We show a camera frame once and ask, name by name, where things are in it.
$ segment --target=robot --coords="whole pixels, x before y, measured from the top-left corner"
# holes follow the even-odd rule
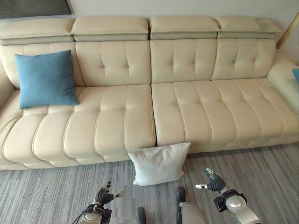
[[[220,196],[214,199],[219,212],[228,210],[234,214],[236,224],[263,224],[260,218],[247,206],[244,194],[226,186],[224,180],[209,168],[204,169],[209,184],[197,184],[195,188],[216,191]],[[75,219],[72,224],[108,224],[112,211],[104,209],[104,205],[114,198],[123,196],[125,192],[109,194],[111,182],[105,183],[98,191],[94,201]],[[183,187],[177,190],[177,224],[209,224],[203,211],[196,205],[186,202],[186,192]],[[136,219],[123,224],[146,224],[145,211],[142,207],[136,210]]]

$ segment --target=beige leather sofa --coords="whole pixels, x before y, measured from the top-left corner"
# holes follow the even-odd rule
[[[276,51],[276,24],[149,21],[48,18],[1,27],[0,169],[123,161],[128,150],[184,141],[196,153],[299,140],[298,66]],[[20,110],[14,55],[66,49],[80,104]]]

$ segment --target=headrest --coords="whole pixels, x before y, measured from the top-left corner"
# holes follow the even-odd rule
[[[133,16],[79,17],[71,31],[76,41],[138,41],[148,33],[146,18]]]
[[[216,38],[220,31],[210,16],[153,16],[150,26],[152,40]]]
[[[0,45],[72,42],[74,19],[44,18],[12,21],[0,26]]]
[[[281,29],[266,18],[254,16],[217,16],[221,32],[217,38],[262,38],[274,39]]]

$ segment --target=floor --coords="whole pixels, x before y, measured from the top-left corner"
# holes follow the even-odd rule
[[[243,192],[248,205],[266,224],[299,223],[299,143],[188,155],[185,175],[176,182],[149,187],[132,185],[131,161],[27,171],[0,171],[1,224],[70,224],[92,203],[100,185],[112,181],[111,191],[127,194],[109,204],[112,224],[133,218],[143,206],[149,224],[175,223],[175,194],[184,186],[187,199],[204,210],[211,224],[234,223],[219,213],[214,192],[200,191],[206,183],[202,167],[222,175],[228,186]]]

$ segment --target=sofa armrest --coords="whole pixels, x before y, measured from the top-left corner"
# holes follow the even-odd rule
[[[8,79],[3,65],[0,63],[0,110],[14,92],[14,85]]]
[[[299,66],[290,61],[282,53],[276,52],[267,78],[299,112],[299,82],[292,71],[295,68],[299,68]]]

